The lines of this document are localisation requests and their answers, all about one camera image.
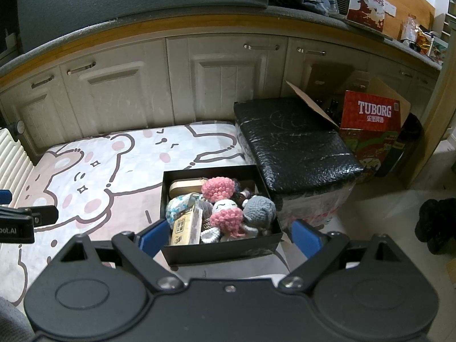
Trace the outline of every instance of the open black box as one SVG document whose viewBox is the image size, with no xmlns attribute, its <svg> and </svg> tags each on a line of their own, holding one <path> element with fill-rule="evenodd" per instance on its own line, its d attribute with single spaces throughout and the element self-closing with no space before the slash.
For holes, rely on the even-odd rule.
<svg viewBox="0 0 456 342">
<path fill-rule="evenodd" d="M 270 198 L 266 185 L 257 166 L 240 165 L 227 167 L 201 168 L 180 171 L 165 171 L 161 187 L 160 219 L 165 219 L 166 205 L 169 202 L 169 188 L 174 180 L 192 179 L 198 177 L 230 177 L 237 179 L 242 187 L 249 187 L 256 193 Z M 161 251 L 168 265 L 190 265 L 202 262 L 220 262 L 241 258 L 269 255 L 277 248 L 282 238 L 277 217 L 271 226 L 272 234 L 264 237 L 240 239 L 231 242 L 192 244 L 182 246 L 164 246 Z"/>
</svg>

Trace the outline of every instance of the tile floor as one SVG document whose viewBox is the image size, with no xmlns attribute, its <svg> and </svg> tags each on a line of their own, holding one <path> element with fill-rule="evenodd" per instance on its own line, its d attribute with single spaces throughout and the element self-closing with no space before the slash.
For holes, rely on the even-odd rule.
<svg viewBox="0 0 456 342">
<path fill-rule="evenodd" d="M 402 248 L 439 295 L 439 312 L 429 332 L 433 342 L 456 342 L 456 289 L 445 268 L 456 258 L 456 242 L 448 244 L 448 253 L 432 255 L 416 239 L 414 227 L 424 201 L 456 197 L 456 174 L 450 169 L 455 161 L 456 150 L 447 141 L 441 142 L 412 189 L 405 190 L 394 176 L 358 185 L 325 227 L 325 231 L 339 230 L 352 239 L 386 233 Z"/>
</svg>

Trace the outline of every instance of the metal handle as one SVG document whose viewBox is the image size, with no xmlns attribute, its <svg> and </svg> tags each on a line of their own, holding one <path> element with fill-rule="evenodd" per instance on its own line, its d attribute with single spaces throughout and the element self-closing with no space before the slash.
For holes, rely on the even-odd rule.
<svg viewBox="0 0 456 342">
<path fill-rule="evenodd" d="M 280 49 L 279 45 L 275 46 L 254 46 L 254 45 L 249 45 L 249 44 L 244 44 L 244 49 L 247 50 L 272 50 L 272 51 L 277 51 Z"/>
<path fill-rule="evenodd" d="M 326 51 L 304 50 L 300 47 L 298 47 L 296 50 L 298 51 L 298 53 L 301 53 L 301 54 L 321 55 L 321 56 L 326 55 Z"/>
<path fill-rule="evenodd" d="M 94 61 L 93 63 L 90 63 L 87 66 L 76 68 L 76 69 L 69 69 L 67 70 L 67 75 L 72 75 L 74 73 L 82 72 L 83 70 L 93 68 L 97 65 L 97 63 Z"/>
<path fill-rule="evenodd" d="M 31 88 L 37 88 L 38 86 L 41 86 L 41 85 L 44 85 L 45 83 L 48 83 L 49 81 L 52 81 L 54 79 L 54 75 L 52 75 L 51 77 L 41 81 L 41 82 L 37 82 L 37 83 L 32 83 L 31 84 Z"/>
<path fill-rule="evenodd" d="M 413 76 L 410 73 L 403 72 L 402 70 L 400 70 L 399 73 L 405 77 L 413 78 Z"/>
</svg>

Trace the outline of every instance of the cartoon patterned mat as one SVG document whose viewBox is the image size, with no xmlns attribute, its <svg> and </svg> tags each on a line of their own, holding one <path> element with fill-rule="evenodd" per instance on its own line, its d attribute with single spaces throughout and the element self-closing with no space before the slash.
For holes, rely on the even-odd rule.
<svg viewBox="0 0 456 342">
<path fill-rule="evenodd" d="M 110 133 L 50 148 L 26 182 L 17 207 L 52 204 L 59 219 L 36 228 L 34 244 L 2 245 L 0 296 L 22 309 L 27 287 L 77 233 L 107 240 L 157 221 L 164 170 L 237 164 L 245 160 L 236 130 L 218 122 Z M 166 264 L 162 257 L 159 262 Z M 205 276 L 206 269 L 201 271 Z"/>
</svg>

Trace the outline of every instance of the doll face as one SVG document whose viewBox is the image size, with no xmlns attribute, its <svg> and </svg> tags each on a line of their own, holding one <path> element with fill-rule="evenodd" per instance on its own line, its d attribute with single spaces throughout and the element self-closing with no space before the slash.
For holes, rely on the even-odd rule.
<svg viewBox="0 0 456 342">
<path fill-rule="evenodd" d="M 222 210 L 227 210 L 230 208 L 237 208 L 237 206 L 238 205 L 236 202 L 232 201 L 231 199 L 222 199 L 221 201 L 215 202 L 212 213 L 220 212 Z"/>
</svg>

